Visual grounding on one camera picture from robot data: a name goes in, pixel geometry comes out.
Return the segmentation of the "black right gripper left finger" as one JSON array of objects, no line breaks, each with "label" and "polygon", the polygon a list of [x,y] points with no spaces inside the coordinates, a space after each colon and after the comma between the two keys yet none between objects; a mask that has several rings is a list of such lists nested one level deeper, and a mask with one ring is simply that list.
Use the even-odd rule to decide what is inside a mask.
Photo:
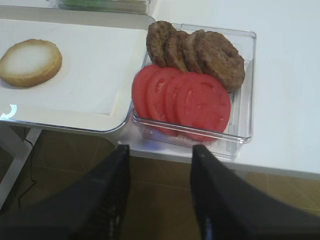
[{"label": "black right gripper left finger", "polygon": [[119,240],[130,192],[130,147],[119,145],[59,193],[0,217],[2,240]]}]

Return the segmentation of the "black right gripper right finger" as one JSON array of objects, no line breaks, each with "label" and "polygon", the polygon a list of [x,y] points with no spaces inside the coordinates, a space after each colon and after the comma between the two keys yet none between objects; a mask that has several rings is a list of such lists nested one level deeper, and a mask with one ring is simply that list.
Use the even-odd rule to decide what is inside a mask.
[{"label": "black right gripper right finger", "polygon": [[203,240],[318,240],[320,218],[263,193],[204,145],[192,147],[190,189]]}]

